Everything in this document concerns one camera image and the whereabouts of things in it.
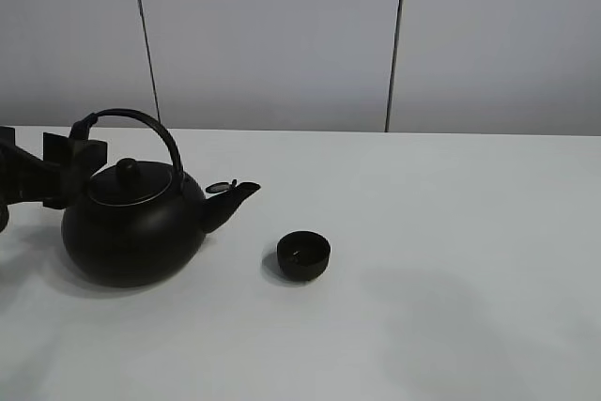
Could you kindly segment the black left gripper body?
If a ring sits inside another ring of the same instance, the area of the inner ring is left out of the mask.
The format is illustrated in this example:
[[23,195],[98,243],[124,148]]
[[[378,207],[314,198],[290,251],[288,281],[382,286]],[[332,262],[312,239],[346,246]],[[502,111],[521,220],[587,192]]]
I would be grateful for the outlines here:
[[8,207],[40,202],[46,208],[63,209],[63,167],[56,151],[64,137],[43,133],[43,159],[16,145],[16,131],[1,127],[1,231],[9,221]]

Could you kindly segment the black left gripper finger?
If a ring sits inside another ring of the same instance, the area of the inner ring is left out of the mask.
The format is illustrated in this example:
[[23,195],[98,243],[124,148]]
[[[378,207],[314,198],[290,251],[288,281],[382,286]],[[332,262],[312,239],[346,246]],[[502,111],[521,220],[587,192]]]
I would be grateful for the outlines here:
[[43,160],[65,168],[99,171],[107,163],[107,143],[43,133]]
[[42,205],[52,209],[73,205],[96,172],[94,167],[78,164],[53,168],[46,177]]

